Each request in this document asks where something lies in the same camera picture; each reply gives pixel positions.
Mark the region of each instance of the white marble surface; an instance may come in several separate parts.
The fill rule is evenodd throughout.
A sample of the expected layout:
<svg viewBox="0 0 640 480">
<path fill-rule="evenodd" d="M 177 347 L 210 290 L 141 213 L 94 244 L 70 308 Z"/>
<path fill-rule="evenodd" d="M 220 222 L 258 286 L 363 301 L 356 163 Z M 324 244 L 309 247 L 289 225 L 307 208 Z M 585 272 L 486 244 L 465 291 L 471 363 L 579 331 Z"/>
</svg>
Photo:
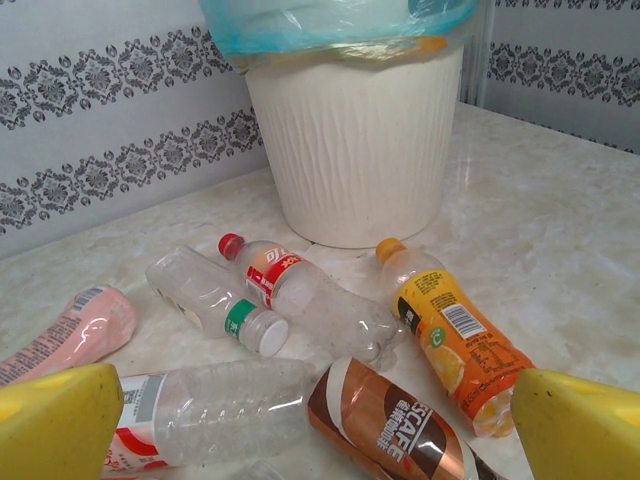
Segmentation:
<svg viewBox="0 0 640 480">
<path fill-rule="evenodd" d="M 538 366 L 640 390 L 640 157 L 459 105 L 445 187 L 438 218 L 407 243 L 440 258 Z M 262 170 L 0 262 L 0 357 L 95 283 L 120 288 L 142 314 L 132 341 L 106 359 L 122 375 L 248 356 L 230 339 L 205 338 L 144 278 L 171 245 L 217 255 L 230 230 L 280 241 L 346 288 L 378 296 L 373 252 L 298 237 Z M 294 336 L 282 355 L 301 354 Z M 515 435 L 471 437 L 415 342 L 399 356 L 389 378 L 439 410 L 501 474 L 532 478 Z M 289 480 L 364 478 L 314 442 L 275 459 Z M 171 478 L 225 479 L 237 468 L 198 466 Z"/>
</svg>

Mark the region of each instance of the white bottle cap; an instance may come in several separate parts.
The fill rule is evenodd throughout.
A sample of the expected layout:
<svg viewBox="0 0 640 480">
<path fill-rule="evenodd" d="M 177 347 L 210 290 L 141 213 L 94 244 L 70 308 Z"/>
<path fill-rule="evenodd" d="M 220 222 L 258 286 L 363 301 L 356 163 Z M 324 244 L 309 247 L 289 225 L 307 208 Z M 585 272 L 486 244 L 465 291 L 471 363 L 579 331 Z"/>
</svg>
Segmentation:
<svg viewBox="0 0 640 480">
<path fill-rule="evenodd" d="M 271 310 L 263 310 L 247 319 L 240 336 L 247 348 L 263 357 L 273 357 L 287 341 L 289 323 Z"/>
</svg>

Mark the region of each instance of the bottle label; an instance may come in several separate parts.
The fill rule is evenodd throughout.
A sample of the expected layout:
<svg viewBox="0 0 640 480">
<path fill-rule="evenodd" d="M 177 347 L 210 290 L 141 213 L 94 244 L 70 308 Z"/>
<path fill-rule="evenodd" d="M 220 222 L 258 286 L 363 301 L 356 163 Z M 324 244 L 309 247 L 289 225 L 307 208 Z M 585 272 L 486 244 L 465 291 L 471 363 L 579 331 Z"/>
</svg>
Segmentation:
<svg viewBox="0 0 640 480">
<path fill-rule="evenodd" d="M 418 338 L 440 381 L 471 420 L 487 401 L 515 385 L 520 370 L 533 368 L 446 270 L 406 282 L 394 313 Z"/>
<path fill-rule="evenodd" d="M 247 286 L 265 306 L 271 308 L 273 292 L 280 277 L 289 268 L 304 261 L 304 258 L 274 243 L 253 257 L 247 270 Z"/>
<path fill-rule="evenodd" d="M 315 430 L 378 480 L 502 479 L 437 413 L 358 360 L 334 362 L 308 411 Z"/>
<path fill-rule="evenodd" d="M 167 295 L 166 293 L 164 293 L 159 288 L 156 288 L 156 287 L 153 287 L 153 288 L 155 288 L 156 292 L 158 292 L 158 295 L 160 295 L 164 299 L 165 302 L 167 302 L 173 308 L 175 308 L 180 313 L 182 313 L 182 315 L 184 315 L 188 320 L 193 322 L 193 324 L 196 327 L 198 327 L 200 330 L 202 330 L 202 320 L 200 320 L 200 317 L 198 317 L 195 314 L 195 312 L 193 312 L 192 310 L 189 310 L 188 308 L 184 308 L 176 300 L 174 300 L 173 297 Z"/>
<path fill-rule="evenodd" d="M 236 340 L 239 340 L 240 330 L 244 324 L 247 316 L 253 312 L 257 307 L 249 300 L 242 299 L 236 303 L 224 322 L 224 331 L 231 335 Z"/>
<path fill-rule="evenodd" d="M 125 473 L 167 467 L 158 454 L 154 419 L 165 373 L 137 375 L 120 380 L 124 408 L 102 470 Z"/>
<path fill-rule="evenodd" d="M 76 295 L 67 305 L 64 313 L 45 332 L 31 344 L 0 364 L 0 387 L 19 380 L 53 355 L 80 327 L 83 318 L 80 316 L 87 305 L 104 293 L 102 287 L 92 287 Z M 59 371 L 57 365 L 42 372 L 49 375 Z"/>
</svg>

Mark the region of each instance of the trash can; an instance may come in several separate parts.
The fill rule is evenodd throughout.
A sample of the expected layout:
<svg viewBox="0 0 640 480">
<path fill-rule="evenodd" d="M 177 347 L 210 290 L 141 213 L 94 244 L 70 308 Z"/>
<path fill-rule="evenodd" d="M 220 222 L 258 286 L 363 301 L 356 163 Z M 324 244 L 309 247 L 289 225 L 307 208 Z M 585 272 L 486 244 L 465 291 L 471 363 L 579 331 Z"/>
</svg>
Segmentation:
<svg viewBox="0 0 640 480">
<path fill-rule="evenodd" d="M 213 19 L 212 4 L 228 8 Z M 462 67 L 463 42 L 451 32 L 468 31 L 475 0 L 201 5 L 245 74 L 294 231 L 368 248 L 435 218 Z"/>
</svg>

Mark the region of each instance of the black floral pattern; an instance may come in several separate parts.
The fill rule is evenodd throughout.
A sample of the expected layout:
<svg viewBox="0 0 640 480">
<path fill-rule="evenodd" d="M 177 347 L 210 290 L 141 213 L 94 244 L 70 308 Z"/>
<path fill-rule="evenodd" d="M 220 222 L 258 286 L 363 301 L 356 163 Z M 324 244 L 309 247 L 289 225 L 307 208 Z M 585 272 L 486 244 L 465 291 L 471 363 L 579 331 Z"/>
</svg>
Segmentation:
<svg viewBox="0 0 640 480">
<path fill-rule="evenodd" d="M 214 71 L 231 72 L 211 35 L 202 32 L 193 27 L 191 35 L 169 32 L 164 42 L 153 36 L 147 42 L 127 41 L 120 51 L 108 45 L 102 53 L 80 52 L 75 61 L 62 55 L 55 65 L 41 60 L 23 70 L 10 67 L 7 77 L 0 76 L 0 125 L 15 130 L 29 120 L 33 125 L 44 122 L 47 113 L 61 117 L 132 98 L 136 92 L 170 88 L 174 79 L 187 83 Z"/>
<path fill-rule="evenodd" d="M 567 95 L 610 102 L 631 107 L 640 103 L 640 60 L 622 57 L 613 60 L 606 55 L 591 57 L 566 50 L 552 52 L 537 47 L 491 44 L 487 77 Z"/>
<path fill-rule="evenodd" d="M 569 8 L 579 10 L 583 6 L 595 10 L 602 6 L 606 10 L 621 10 L 630 7 L 632 11 L 640 10 L 640 0 L 495 0 L 496 7 L 535 7 Z"/>
<path fill-rule="evenodd" d="M 163 133 L 157 140 L 122 146 L 117 153 L 106 151 L 100 158 L 90 156 L 56 171 L 37 172 L 33 180 L 19 178 L 15 186 L 0 183 L 0 235 L 6 227 L 21 229 L 36 219 L 46 221 L 53 212 L 88 207 L 94 200 L 126 194 L 134 186 L 142 188 L 261 145 L 255 112 L 239 110 L 215 122 Z"/>
</svg>

